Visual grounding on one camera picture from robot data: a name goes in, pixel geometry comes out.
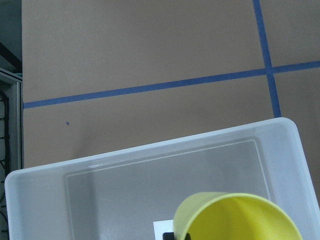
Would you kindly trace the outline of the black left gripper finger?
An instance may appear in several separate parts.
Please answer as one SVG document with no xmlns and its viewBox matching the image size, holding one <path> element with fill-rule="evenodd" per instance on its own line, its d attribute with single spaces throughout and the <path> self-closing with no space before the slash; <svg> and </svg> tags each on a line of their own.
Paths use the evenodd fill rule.
<svg viewBox="0 0 320 240">
<path fill-rule="evenodd" d="M 164 232 L 162 234 L 162 239 L 163 240 L 176 240 L 175 235 L 173 232 Z M 191 240 L 191 236 L 189 233 L 186 234 L 184 240 Z"/>
</svg>

